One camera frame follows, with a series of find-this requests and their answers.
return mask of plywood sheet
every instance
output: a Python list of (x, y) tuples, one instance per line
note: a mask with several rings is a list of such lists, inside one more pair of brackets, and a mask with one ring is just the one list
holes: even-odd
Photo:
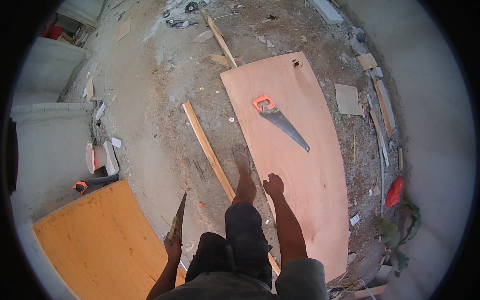
[[(33, 229), (80, 299), (144, 300), (168, 259), (126, 180), (64, 206)], [(176, 285), (184, 282), (179, 267)]]
[[(335, 127), (322, 90), (302, 52), (221, 73), (260, 179), (278, 174), (303, 231), (307, 253), (330, 281), (347, 267), (347, 186)], [(252, 101), (267, 94), (310, 146), (307, 153)], [(271, 198), (267, 195), (275, 216)]]

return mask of red object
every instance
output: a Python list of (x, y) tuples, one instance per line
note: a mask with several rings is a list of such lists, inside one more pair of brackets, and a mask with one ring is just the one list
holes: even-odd
[(398, 176), (398, 179), (392, 184), (387, 194), (387, 207), (391, 207), (400, 202), (400, 194), (403, 192), (404, 182), (403, 178)]

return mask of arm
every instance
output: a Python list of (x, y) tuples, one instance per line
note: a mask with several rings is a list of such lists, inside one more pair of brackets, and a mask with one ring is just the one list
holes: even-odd
[(300, 224), (283, 196), (283, 181), (278, 175), (269, 174), (264, 180), (264, 189), (272, 198), (276, 214), (276, 231), (280, 244), (282, 268), (288, 262), (308, 258)]
[(181, 257), (181, 237), (180, 235), (175, 235), (174, 241), (170, 241), (167, 237), (164, 241), (165, 250), (167, 250), (168, 254), (168, 262), (163, 269), (162, 274), (153, 285), (150, 293), (148, 293), (146, 300), (153, 300), (156, 297), (170, 292), (175, 287), (175, 279), (177, 278), (177, 268), (180, 263)]

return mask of metal rod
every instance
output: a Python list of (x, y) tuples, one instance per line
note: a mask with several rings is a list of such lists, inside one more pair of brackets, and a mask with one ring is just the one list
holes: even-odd
[(215, 21), (216, 19), (220, 19), (220, 18), (223, 18), (223, 17), (228, 17), (228, 16), (233, 16), (234, 14), (239, 14), (240, 12), (236, 12), (236, 13), (231, 13), (231, 14), (226, 14), (224, 16), (221, 16), (221, 17), (216, 17), (214, 18), (213, 20)]

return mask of brick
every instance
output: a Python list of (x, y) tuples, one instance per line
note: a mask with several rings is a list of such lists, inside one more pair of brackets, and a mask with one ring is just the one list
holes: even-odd
[(32, 106), (31, 105), (22, 105), (22, 107), (20, 107), (20, 112), (21, 113), (32, 112)]
[(45, 111), (56, 110), (57, 103), (45, 103)]
[(68, 103), (57, 102), (57, 110), (68, 110)]
[(94, 110), (94, 108), (93, 102), (82, 103), (83, 110)]
[(45, 111), (45, 103), (33, 104), (32, 111)]
[(341, 24), (343, 18), (337, 13), (335, 8), (327, 0), (308, 0), (313, 7), (322, 16), (325, 22), (329, 24)]
[(80, 103), (69, 103), (68, 110), (81, 110), (82, 105)]

